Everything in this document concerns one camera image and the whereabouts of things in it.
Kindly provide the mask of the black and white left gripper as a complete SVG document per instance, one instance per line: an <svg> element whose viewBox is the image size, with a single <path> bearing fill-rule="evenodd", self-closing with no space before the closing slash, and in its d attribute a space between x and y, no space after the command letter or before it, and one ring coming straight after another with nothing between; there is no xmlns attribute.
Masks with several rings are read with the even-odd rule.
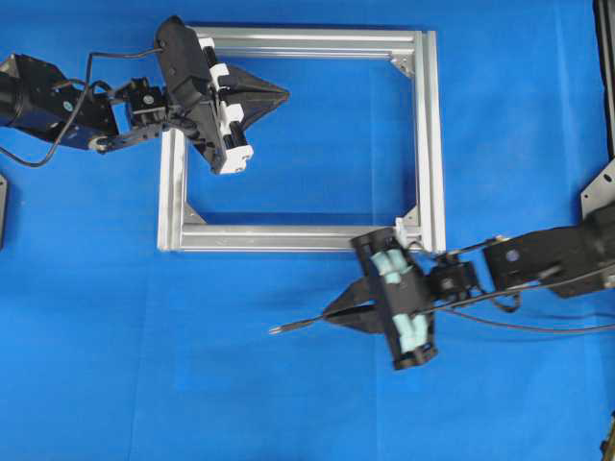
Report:
<svg viewBox="0 0 615 461"><path fill-rule="evenodd" d="M226 65L211 37L201 41L177 16L156 33L158 60L173 108L169 119L209 164L215 175L241 173L254 150L243 131L289 98L289 91L244 69ZM229 77L229 85L221 80ZM237 93L222 99L224 90Z"/></svg>

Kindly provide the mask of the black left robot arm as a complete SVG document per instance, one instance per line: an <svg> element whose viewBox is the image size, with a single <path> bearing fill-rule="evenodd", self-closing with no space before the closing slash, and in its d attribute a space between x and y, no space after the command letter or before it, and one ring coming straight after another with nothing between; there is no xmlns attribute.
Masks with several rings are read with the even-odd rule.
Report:
<svg viewBox="0 0 615 461"><path fill-rule="evenodd" d="M215 175L243 171L254 150L246 130L289 97L286 89L220 61L215 43L201 43L177 16L162 22L151 49L163 86L135 78L120 87L65 77L49 62L12 54L1 63L1 125L48 142L45 165L60 146L101 155L177 130Z"/></svg>

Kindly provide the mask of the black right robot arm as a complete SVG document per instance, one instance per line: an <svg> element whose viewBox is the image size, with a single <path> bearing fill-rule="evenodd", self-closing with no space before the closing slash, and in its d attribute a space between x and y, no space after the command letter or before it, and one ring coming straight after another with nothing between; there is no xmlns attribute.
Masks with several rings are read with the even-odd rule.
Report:
<svg viewBox="0 0 615 461"><path fill-rule="evenodd" d="M434 305L474 301L480 283L473 263L448 252L424 272L391 228L355 237L351 245L363 276L326 307L323 320L383 335L397 370L432 360L438 353ZM576 226L490 239L480 248L498 296L518 300L533 281L560 298L601 291L614 272L614 206L591 211Z"/></svg>

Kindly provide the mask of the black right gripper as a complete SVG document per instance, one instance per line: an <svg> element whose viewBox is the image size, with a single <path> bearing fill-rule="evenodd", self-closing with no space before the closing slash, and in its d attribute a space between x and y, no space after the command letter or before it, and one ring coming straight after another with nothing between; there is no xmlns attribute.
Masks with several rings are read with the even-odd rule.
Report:
<svg viewBox="0 0 615 461"><path fill-rule="evenodd" d="M325 320L364 333L383 333L397 371L435 358L427 279L396 232L374 230L353 238L351 245L367 279L352 282L329 303Z"/></svg>

